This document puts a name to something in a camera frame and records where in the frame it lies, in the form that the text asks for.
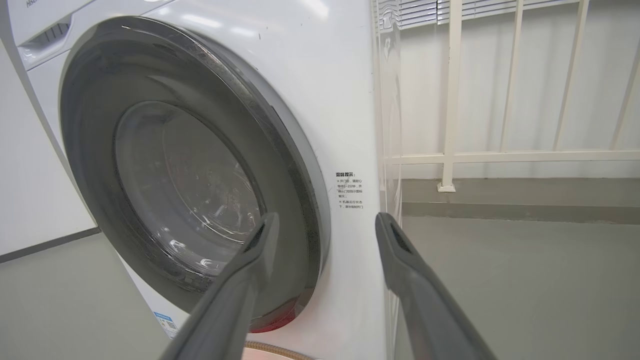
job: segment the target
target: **washing machine drum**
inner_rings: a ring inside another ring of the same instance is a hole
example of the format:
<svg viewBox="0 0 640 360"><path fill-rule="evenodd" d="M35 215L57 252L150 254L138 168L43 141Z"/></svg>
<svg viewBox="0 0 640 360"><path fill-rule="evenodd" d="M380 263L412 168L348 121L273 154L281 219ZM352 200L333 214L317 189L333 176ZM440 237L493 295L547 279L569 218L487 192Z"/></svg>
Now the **washing machine drum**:
<svg viewBox="0 0 640 360"><path fill-rule="evenodd" d="M72 171L98 225L142 279L187 312L261 214L280 215L273 281L252 322L265 331L308 302L328 219L317 201L326 192L314 191L309 175L318 165L302 160L280 118L291 113L265 100L273 89L264 80L258 89L258 76L202 37L115 18L72 51L60 113Z"/></svg>

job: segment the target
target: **washing machine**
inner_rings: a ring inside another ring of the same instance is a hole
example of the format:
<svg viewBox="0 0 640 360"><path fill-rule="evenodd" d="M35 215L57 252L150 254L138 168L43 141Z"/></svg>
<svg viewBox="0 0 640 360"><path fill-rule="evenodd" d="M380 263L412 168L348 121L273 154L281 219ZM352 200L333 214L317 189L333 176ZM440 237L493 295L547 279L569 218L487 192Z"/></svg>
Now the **washing machine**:
<svg viewBox="0 0 640 360"><path fill-rule="evenodd" d="M169 337L260 216L277 212L275 285L248 340L387 358L370 2L9 9L54 142Z"/></svg>

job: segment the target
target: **another washing machine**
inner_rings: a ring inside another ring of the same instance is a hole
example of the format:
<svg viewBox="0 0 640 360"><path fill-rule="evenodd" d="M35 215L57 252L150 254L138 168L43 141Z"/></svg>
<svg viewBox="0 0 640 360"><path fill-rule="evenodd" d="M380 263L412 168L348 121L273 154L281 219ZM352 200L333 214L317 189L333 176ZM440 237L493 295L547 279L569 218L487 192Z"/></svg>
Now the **another washing machine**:
<svg viewBox="0 0 640 360"><path fill-rule="evenodd" d="M9 3L81 195L169 337L269 211L279 286L248 339L387 357L370 2Z"/></svg>

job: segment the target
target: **gray floor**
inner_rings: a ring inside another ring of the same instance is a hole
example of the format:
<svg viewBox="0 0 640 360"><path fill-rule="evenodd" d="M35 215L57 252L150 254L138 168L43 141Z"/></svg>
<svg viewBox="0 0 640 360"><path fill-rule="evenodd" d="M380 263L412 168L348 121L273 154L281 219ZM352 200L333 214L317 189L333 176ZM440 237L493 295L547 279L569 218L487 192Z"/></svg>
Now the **gray floor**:
<svg viewBox="0 0 640 360"><path fill-rule="evenodd" d="M640 226L405 217L499 359L639 359ZM399 322L396 359L412 359Z"/></svg>
<svg viewBox="0 0 640 360"><path fill-rule="evenodd" d="M0 359L157 359L169 344L103 234L0 264Z"/></svg>

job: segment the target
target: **barcode sticker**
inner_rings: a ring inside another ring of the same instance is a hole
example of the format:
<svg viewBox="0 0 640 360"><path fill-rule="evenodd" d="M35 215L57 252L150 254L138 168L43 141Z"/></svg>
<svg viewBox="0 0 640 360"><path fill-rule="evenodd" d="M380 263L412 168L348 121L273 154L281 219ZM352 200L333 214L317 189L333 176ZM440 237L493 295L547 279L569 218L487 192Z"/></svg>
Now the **barcode sticker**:
<svg viewBox="0 0 640 360"><path fill-rule="evenodd" d="M175 336L178 335L178 327L175 326L175 323L173 322L173 320L171 320L169 316L156 313L155 311L154 311L154 314L156 314L156 318L158 319L158 322L160 323L160 325L162 325L164 332L166 332L166 334L169 335L169 338L170 339L175 338Z"/></svg>

